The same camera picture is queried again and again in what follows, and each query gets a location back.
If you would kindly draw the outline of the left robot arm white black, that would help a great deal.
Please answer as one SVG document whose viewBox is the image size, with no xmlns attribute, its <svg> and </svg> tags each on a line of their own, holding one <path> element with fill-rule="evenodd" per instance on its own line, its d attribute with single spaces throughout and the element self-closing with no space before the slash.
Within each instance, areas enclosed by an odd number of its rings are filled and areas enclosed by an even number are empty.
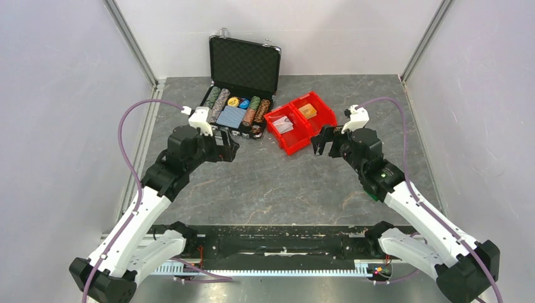
<svg viewBox="0 0 535 303">
<path fill-rule="evenodd" d="M 198 232 L 181 222 L 171 224 L 145 248 L 138 245 L 201 164 L 232 162 L 239 147 L 227 129 L 205 134 L 192 126 L 176 127 L 111 233 L 89 257 L 70 264 L 82 301 L 130 302 L 141 282 L 163 263 L 179 255 L 193 256 L 199 247 Z"/>
</svg>

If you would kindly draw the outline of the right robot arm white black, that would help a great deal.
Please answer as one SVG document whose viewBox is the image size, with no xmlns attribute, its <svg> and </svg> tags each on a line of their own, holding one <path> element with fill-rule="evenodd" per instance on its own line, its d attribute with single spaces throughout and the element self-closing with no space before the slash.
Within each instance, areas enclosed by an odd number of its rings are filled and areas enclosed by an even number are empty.
<svg viewBox="0 0 535 303">
<path fill-rule="evenodd" d="M 384 158 L 376 131 L 324 126 L 311 142 L 318 155 L 331 143 L 329 156 L 345 160 L 368 195 L 400 214 L 423 237 L 416 240 L 392 224 L 380 222 L 365 232 L 364 248 L 369 256 L 385 254 L 409 263 L 434 279 L 451 302 L 480 300 L 488 288 L 502 302 L 497 286 L 497 245 L 490 240 L 477 241 L 429 204 L 406 174 Z"/>
</svg>

